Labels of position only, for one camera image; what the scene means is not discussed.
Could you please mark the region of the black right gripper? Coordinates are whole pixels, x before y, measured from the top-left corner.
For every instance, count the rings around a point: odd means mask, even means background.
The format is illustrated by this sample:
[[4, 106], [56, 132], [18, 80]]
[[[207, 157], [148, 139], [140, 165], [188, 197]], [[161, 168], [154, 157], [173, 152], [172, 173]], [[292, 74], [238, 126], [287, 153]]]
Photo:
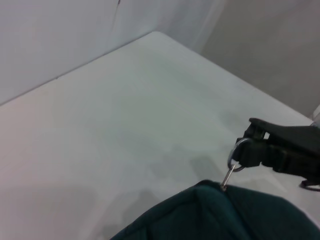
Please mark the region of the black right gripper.
[[[302, 185], [320, 184], [320, 129], [281, 126], [250, 118], [246, 137], [236, 143], [236, 161], [243, 168], [263, 165], [274, 172], [304, 178]], [[269, 139], [262, 140], [268, 130]]]

